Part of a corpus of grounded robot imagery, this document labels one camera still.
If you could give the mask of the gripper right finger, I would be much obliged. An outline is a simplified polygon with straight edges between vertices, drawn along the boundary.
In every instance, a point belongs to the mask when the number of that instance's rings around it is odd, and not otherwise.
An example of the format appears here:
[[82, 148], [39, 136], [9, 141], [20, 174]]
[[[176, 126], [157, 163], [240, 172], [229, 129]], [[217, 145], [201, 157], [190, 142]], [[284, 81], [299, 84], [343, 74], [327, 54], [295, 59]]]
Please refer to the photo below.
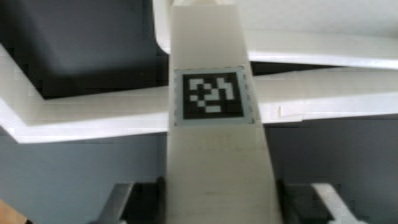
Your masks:
[[277, 181], [284, 224], [370, 224], [357, 218], [331, 183]]

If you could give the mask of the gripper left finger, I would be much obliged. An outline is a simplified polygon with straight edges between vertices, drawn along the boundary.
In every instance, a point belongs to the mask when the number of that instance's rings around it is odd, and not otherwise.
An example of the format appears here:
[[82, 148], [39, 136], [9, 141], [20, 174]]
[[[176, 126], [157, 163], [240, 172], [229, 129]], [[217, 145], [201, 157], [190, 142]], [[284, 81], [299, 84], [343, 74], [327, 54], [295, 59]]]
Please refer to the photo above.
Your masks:
[[98, 219], [89, 224], [165, 224], [165, 179], [114, 185]]

